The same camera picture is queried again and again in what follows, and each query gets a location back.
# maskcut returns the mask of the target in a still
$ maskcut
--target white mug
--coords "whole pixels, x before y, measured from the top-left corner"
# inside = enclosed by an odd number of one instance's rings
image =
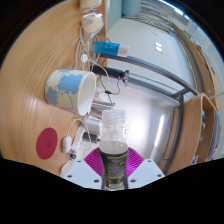
[[[93,72],[59,69],[48,78],[45,97],[55,107],[84,116],[91,110],[95,88]]]

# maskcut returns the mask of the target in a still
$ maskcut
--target shelf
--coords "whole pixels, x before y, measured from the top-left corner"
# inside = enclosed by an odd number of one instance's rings
[[[203,131],[203,135],[204,137],[206,136],[206,138],[199,143],[202,125],[202,110],[205,111],[207,117],[205,120],[205,129]],[[176,153],[166,175],[190,166],[195,155],[199,155],[198,163],[207,161],[206,159],[213,136],[215,111],[215,106],[204,93],[201,93],[184,103],[182,130]],[[164,155],[165,158],[168,158],[170,150],[169,146],[172,145],[173,142],[172,133],[175,132],[175,119],[177,118],[174,115],[174,124],[166,155]],[[161,160],[159,166],[160,169],[163,169],[165,163],[166,161]]]
[[[198,163],[203,163],[206,161],[213,137],[214,131],[214,121],[215,121],[215,110],[213,106],[209,103],[208,99],[202,98],[202,106],[205,112],[206,119],[203,120],[205,123],[205,129],[201,132],[203,140],[199,142],[197,151],[195,155],[198,155]]]

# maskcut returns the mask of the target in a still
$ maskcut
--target white wall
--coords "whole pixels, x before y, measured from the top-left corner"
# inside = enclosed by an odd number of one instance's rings
[[[176,39],[168,32],[144,23],[121,18],[108,32],[108,38],[111,42],[128,45],[130,47],[129,56],[145,60],[166,69],[194,86],[194,81],[182,49]],[[163,53],[155,50],[155,41],[162,44]],[[129,69],[131,73],[161,81],[177,90],[183,89],[179,84],[166,77],[132,64],[108,60],[108,67],[121,70]]]
[[[156,27],[121,18],[108,32],[108,38],[111,42],[128,45],[130,47],[129,56],[162,67],[194,85],[187,60],[178,42],[169,33]],[[162,44],[163,53],[155,50],[155,41]],[[108,60],[107,66],[123,71],[130,70],[130,73],[152,78],[177,90],[183,88],[168,78],[132,64]],[[153,85],[160,86],[173,93],[176,92],[156,83],[153,83]],[[109,90],[117,92],[115,80],[112,80]],[[118,96],[111,95],[111,99],[116,103],[114,109],[127,111],[127,122],[131,124],[129,145],[144,158],[149,158],[152,152],[161,115],[165,114],[164,128],[157,149],[158,153],[155,157],[155,162],[159,164],[167,147],[172,128],[173,110],[177,101],[131,84],[128,84],[126,88],[123,86],[121,93]],[[104,97],[104,100],[109,102],[107,96]]]
[[[173,110],[176,101],[155,93],[146,88],[134,84],[126,87],[123,82],[119,82],[120,94],[110,95],[112,102],[115,103],[114,109],[125,110],[127,113],[127,124],[130,125],[128,145],[135,149],[145,159],[150,157],[152,152],[160,118],[165,115],[163,130],[155,158],[159,165],[172,128]],[[118,92],[117,80],[110,79],[109,91]],[[110,102],[107,95],[103,98],[104,102]]]
[[[215,45],[206,35],[206,33],[197,26],[193,21],[189,21],[189,24],[185,26],[184,24],[180,23],[176,19],[173,18],[173,22],[180,26],[182,29],[186,30],[193,39],[201,46],[202,51],[207,56],[210,65],[212,66],[213,70],[216,73],[216,77],[219,82],[220,92],[224,92],[224,64],[223,60],[216,49]],[[222,98],[222,123],[224,124],[224,95],[219,96]],[[224,127],[221,131],[221,136],[224,136]],[[215,155],[215,159],[224,158],[224,138],[220,138],[220,144]]]

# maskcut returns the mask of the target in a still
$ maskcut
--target charger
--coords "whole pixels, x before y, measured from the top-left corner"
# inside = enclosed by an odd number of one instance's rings
[[[83,133],[82,139],[83,139],[84,141],[89,142],[89,135],[88,135],[87,132],[84,132],[84,133]],[[90,133],[90,139],[91,139],[91,142],[92,142],[92,143],[95,143],[95,144],[96,144],[97,141],[98,141],[98,136]]]

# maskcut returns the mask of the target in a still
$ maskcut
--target red circle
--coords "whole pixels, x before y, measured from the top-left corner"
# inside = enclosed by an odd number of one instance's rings
[[[47,128],[41,132],[37,139],[37,154],[41,159],[49,159],[56,149],[58,142],[57,132]]]

